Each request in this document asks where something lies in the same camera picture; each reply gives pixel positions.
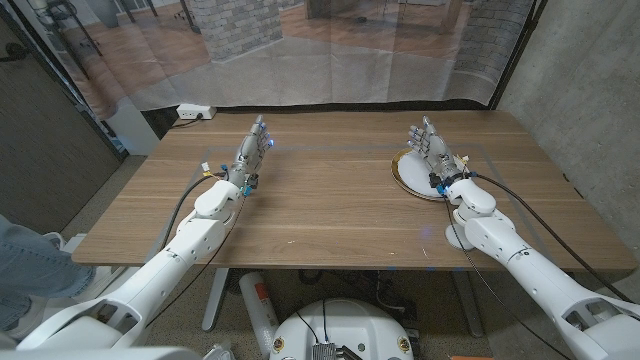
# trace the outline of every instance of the white plate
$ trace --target white plate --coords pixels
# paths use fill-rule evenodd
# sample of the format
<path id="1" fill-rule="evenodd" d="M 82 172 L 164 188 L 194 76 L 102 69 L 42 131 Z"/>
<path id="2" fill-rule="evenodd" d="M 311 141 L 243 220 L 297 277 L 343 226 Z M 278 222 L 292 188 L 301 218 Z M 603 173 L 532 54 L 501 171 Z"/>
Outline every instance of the white plate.
<path id="1" fill-rule="evenodd" d="M 409 193 L 428 200 L 442 201 L 442 195 L 429 184 L 431 167 L 412 149 L 404 149 L 391 163 L 393 177 Z"/>

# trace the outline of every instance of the jeans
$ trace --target jeans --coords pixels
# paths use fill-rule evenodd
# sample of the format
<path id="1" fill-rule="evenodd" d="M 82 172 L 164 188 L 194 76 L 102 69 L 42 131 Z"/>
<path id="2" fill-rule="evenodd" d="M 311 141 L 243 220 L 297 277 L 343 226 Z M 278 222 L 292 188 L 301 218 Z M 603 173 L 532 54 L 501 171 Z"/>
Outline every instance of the jeans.
<path id="1" fill-rule="evenodd" d="M 71 254 L 0 215 L 0 330 L 29 311 L 28 295 L 76 296 L 93 280 L 94 269 L 74 264 Z"/>

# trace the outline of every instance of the robotic arm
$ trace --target robotic arm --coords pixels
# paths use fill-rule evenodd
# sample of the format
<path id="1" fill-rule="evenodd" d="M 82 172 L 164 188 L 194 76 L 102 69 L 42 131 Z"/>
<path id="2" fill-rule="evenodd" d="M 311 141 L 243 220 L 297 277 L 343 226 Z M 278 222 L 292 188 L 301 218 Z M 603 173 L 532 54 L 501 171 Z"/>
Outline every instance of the robotic arm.
<path id="1" fill-rule="evenodd" d="M 237 218 L 241 199 L 257 186 L 265 152 L 273 145 L 256 119 L 238 149 L 229 179 L 200 195 L 176 236 L 114 292 L 66 308 L 24 339 L 17 350 L 126 348 L 143 341 L 145 328 L 187 270 L 220 247 Z"/>
<path id="2" fill-rule="evenodd" d="M 455 166 L 426 116 L 423 122 L 424 129 L 411 127 L 409 144 L 432 169 L 432 187 L 446 196 L 445 201 L 458 205 L 453 215 L 464 228 L 456 235 L 460 247 L 468 241 L 502 264 L 553 321 L 578 359 L 636 358 L 640 306 L 585 289 L 527 244 L 513 222 L 496 209 L 493 196 Z"/>

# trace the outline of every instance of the power strip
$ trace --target power strip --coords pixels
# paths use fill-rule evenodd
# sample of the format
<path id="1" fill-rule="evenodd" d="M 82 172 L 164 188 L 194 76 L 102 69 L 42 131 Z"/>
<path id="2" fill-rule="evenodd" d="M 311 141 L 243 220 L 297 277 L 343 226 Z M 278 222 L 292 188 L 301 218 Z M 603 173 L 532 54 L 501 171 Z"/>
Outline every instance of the power strip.
<path id="1" fill-rule="evenodd" d="M 201 119 L 213 119 L 213 115 L 216 114 L 216 108 L 213 106 L 202 106 L 202 105 L 194 105 L 194 104 L 182 104 L 178 106 L 176 110 L 178 112 L 178 116 L 183 120 L 193 120 L 198 117 L 199 114 L 202 114 Z"/>

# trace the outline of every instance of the wooden table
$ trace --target wooden table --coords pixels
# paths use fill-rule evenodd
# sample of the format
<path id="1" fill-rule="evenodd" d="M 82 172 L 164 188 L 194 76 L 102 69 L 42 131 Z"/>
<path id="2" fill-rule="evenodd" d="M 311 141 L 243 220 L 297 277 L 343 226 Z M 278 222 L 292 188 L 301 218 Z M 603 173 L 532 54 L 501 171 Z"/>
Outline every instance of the wooden table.
<path id="1" fill-rule="evenodd" d="M 391 175 L 391 159 L 423 114 L 265 114 L 276 146 L 267 153 L 260 186 L 247 198 L 213 266 L 470 269 L 464 254 L 445 240 L 444 203 L 408 194 Z M 426 114 L 453 152 L 470 156 L 472 170 L 511 187 L 595 269 L 636 267 L 630 252 L 509 113 Z M 216 114 L 213 121 L 171 130 L 73 259 L 91 265 L 143 264 L 157 248 L 178 198 L 201 176 L 200 162 L 229 164 L 255 117 Z M 498 208 L 533 247 L 565 270 L 583 270 L 504 192 L 476 182 L 496 197 Z M 212 183 L 194 190 L 178 219 Z M 501 268 L 479 251 L 472 251 L 472 258 L 480 269 Z"/>

